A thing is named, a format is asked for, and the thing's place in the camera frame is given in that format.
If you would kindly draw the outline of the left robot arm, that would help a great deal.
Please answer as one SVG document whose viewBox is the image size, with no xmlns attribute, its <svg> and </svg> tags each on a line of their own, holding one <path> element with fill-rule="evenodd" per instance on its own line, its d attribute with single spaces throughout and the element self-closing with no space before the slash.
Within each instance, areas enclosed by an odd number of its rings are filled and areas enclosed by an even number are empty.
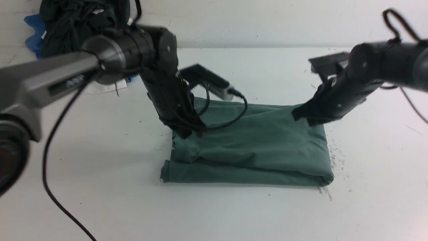
<svg viewBox="0 0 428 241">
<path fill-rule="evenodd" d="M 42 139 L 42 108 L 93 81 L 113 84 L 139 74 L 159 119 L 182 138 L 207 131 L 180 78 L 177 39 L 160 26 L 109 30 L 79 52 L 1 68 L 1 194 L 22 175 L 30 141 Z"/>
</svg>

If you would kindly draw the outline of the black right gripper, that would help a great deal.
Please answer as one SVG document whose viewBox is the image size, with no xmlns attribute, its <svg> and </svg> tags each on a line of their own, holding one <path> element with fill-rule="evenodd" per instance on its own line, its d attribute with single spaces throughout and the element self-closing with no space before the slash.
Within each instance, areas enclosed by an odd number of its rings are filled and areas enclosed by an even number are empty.
<svg viewBox="0 0 428 241">
<path fill-rule="evenodd" d="M 377 80 L 351 79 L 345 74 L 321 84 L 314 96 L 292 111 L 293 118 L 306 119 L 310 126 L 342 119 L 379 87 Z"/>
</svg>

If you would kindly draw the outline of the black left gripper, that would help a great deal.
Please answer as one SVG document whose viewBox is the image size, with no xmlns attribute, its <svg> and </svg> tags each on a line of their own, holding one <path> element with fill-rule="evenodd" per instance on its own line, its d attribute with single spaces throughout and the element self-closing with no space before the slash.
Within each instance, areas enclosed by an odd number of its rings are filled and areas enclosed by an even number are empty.
<svg viewBox="0 0 428 241">
<path fill-rule="evenodd" d="M 202 136 L 207 132 L 194 108 L 193 95 L 177 68 L 142 67 L 140 76 L 164 125 L 183 139 L 193 133 Z"/>
</svg>

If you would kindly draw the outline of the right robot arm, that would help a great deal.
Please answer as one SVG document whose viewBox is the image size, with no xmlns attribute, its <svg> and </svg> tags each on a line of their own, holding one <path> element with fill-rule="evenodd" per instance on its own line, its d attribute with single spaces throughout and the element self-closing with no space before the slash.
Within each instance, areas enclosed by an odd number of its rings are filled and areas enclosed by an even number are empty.
<svg viewBox="0 0 428 241">
<path fill-rule="evenodd" d="M 427 92 L 427 42 L 362 43 L 351 52 L 309 59 L 322 84 L 292 111 L 310 126 L 342 119 L 384 83 Z"/>
</svg>

